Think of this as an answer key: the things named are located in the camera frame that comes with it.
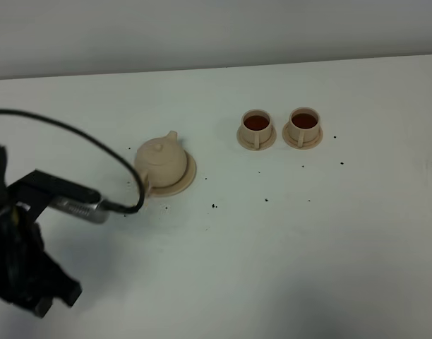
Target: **white wall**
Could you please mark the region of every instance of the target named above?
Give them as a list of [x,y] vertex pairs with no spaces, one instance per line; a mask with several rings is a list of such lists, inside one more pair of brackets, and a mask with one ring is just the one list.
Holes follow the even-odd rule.
[[432,0],[0,0],[0,78],[432,53]]

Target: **wire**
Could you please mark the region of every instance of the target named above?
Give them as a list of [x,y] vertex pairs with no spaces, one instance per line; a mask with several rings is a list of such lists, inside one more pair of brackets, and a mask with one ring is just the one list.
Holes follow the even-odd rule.
[[134,214],[134,213],[138,212],[139,209],[144,204],[144,195],[145,195],[144,186],[143,186],[142,181],[140,180],[140,177],[139,177],[138,173],[136,172],[136,170],[130,164],[128,164],[128,162],[125,159],[123,159],[120,155],[115,153],[111,148],[107,147],[106,145],[104,145],[103,143],[101,143],[100,141],[95,139],[94,137],[90,136],[89,134],[87,134],[87,133],[85,133],[85,132],[83,132],[83,131],[75,128],[75,127],[72,127],[68,124],[65,124],[61,121],[47,118],[47,117],[44,117],[44,116],[42,116],[40,114],[36,114],[36,113],[20,111],[17,109],[0,109],[0,115],[12,115],[12,116],[16,116],[16,117],[23,117],[23,118],[41,121],[41,122],[44,122],[46,124],[50,124],[50,125],[65,129],[65,130],[67,130],[71,133],[74,133],[74,134],[80,136],[81,138],[84,138],[85,140],[89,141],[93,145],[97,146],[100,150],[103,150],[107,154],[111,155],[114,159],[119,161],[131,173],[131,175],[133,175],[133,177],[136,181],[136,184],[138,185],[138,190],[139,190],[139,200],[138,200],[138,203],[134,206],[128,207],[128,206],[121,205],[119,203],[113,203],[111,201],[103,201],[102,207],[105,207],[108,210],[113,210],[114,212],[118,212],[118,213]]

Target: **cup handle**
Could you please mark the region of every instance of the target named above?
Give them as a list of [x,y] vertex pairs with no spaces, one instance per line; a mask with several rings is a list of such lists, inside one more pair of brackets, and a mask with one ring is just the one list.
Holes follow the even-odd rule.
[[255,133],[253,136],[253,147],[257,150],[260,148],[260,134]]
[[304,144],[304,131],[299,131],[299,137],[298,137],[298,147],[301,148]]

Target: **white table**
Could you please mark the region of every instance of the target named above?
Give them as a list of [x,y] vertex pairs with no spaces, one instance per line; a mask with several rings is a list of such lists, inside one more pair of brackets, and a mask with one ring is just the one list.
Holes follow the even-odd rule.
[[[322,118],[312,150],[282,140],[300,106]],[[0,81],[0,107],[130,161],[175,130],[198,165],[182,194],[104,225],[46,211],[47,251],[83,294],[42,321],[0,301],[0,338],[432,338],[432,56]],[[236,142],[253,108],[278,132],[261,152]],[[0,143],[9,183],[39,168],[136,200],[67,132],[0,117]]]

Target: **brown liquid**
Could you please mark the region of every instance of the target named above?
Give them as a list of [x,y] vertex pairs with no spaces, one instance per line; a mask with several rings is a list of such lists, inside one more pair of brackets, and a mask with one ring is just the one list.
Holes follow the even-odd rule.
[[270,122],[268,119],[260,115],[253,115],[252,117],[244,120],[244,126],[246,126],[251,131],[261,131],[262,129],[268,127],[269,124]]
[[311,129],[318,123],[318,121],[314,116],[302,113],[292,117],[292,123],[300,129]]

